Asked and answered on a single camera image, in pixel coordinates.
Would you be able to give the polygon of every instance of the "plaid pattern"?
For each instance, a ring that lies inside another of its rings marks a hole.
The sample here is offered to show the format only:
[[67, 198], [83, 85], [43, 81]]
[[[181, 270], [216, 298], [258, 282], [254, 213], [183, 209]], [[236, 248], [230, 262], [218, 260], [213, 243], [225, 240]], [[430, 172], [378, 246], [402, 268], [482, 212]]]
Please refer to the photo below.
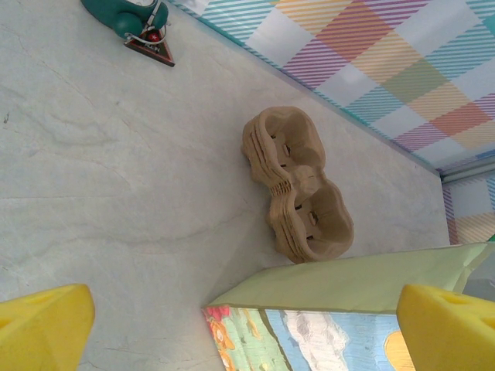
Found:
[[495, 0], [172, 3], [439, 171], [495, 155]]
[[495, 176], [444, 185], [443, 199], [452, 245], [495, 234]]

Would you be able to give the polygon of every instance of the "red triangle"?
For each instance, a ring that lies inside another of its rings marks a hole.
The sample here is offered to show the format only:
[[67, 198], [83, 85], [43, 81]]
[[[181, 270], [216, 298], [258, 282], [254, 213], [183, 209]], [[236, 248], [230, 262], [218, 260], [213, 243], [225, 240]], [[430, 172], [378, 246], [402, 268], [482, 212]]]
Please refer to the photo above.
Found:
[[[163, 38], [162, 33], [157, 29], [152, 29], [151, 31], [146, 31], [139, 36], [140, 39], [155, 41]], [[169, 46], [167, 42], [163, 40], [163, 43], [157, 45], [147, 45], [139, 42], [138, 40], [132, 39], [124, 43], [128, 48], [135, 50], [138, 53], [149, 56], [154, 60], [158, 60], [167, 66], [174, 67], [176, 63], [173, 61], [172, 54], [170, 53]]]

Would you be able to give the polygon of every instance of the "colorful striped wall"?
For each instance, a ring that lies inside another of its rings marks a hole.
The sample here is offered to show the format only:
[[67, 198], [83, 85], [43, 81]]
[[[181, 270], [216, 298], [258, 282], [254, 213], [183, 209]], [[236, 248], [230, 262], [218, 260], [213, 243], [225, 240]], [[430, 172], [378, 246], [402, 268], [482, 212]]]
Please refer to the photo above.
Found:
[[495, 175], [444, 185], [443, 199], [452, 245], [495, 234]]
[[172, 0], [440, 172], [495, 155], [495, 0]]

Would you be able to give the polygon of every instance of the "yellow block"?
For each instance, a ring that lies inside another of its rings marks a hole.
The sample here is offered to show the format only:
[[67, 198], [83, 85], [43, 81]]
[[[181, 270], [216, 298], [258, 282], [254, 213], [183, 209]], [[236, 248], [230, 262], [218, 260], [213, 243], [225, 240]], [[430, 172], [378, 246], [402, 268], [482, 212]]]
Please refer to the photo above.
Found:
[[0, 370], [75, 370], [93, 320], [85, 284], [0, 303]]
[[404, 286], [398, 322], [417, 371], [494, 371], [495, 303]]

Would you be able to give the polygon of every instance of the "marble surface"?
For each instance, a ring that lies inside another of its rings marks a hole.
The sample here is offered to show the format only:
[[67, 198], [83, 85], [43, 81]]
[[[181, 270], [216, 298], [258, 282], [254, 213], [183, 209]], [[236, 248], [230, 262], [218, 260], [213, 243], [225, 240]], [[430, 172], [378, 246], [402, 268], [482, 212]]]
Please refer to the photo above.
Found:
[[239, 150], [266, 107], [315, 121], [355, 223], [347, 257], [449, 243], [435, 175], [172, 6], [174, 68], [78, 1], [0, 6], [0, 299], [88, 284], [79, 370], [222, 369], [200, 306], [289, 264]]

